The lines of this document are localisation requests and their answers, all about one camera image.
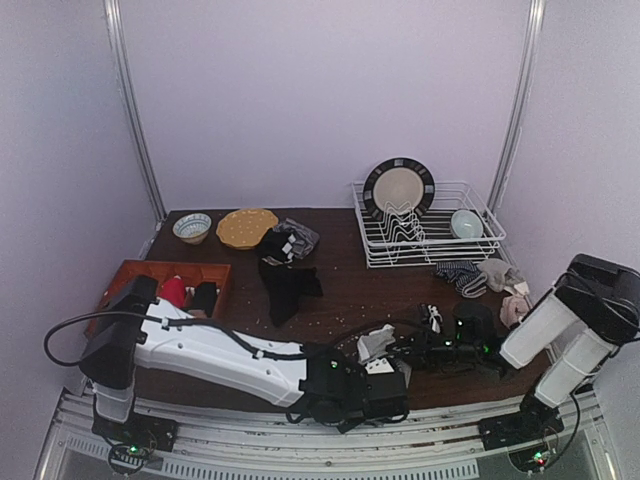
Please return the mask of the grey white underwear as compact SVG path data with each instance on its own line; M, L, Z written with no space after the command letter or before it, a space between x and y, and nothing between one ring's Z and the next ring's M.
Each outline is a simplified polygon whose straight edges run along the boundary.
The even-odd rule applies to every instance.
M395 342L394 333L395 328L385 324L380 329L362 335L356 344L359 363L364 365L383 357L387 347Z

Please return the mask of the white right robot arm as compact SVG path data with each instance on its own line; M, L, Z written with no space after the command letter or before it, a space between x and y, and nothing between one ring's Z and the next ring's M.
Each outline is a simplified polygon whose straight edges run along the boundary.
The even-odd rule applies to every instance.
M387 350L415 368L469 363L505 378L547 347L562 344L562 352L537 377L517 412L479 422L487 450L537 440L562 432L560 405L590 383L608 358L638 340L639 274L578 254L507 335L499 335L493 314L477 302L456 305L453 321L452 334L446 334L428 319Z

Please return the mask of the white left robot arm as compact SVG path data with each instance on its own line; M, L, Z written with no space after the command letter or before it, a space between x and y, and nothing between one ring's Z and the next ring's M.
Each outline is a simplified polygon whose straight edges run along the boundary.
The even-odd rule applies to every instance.
M173 435L176 426L135 411L135 371L142 367L198 378L285 409L292 424L311 419L346 433L367 422L409 414L404 374L368 371L329 344L278 342L194 317L156 294L139 275L107 306L53 326L43 340L49 360L77 367L92 382L93 430L138 442Z

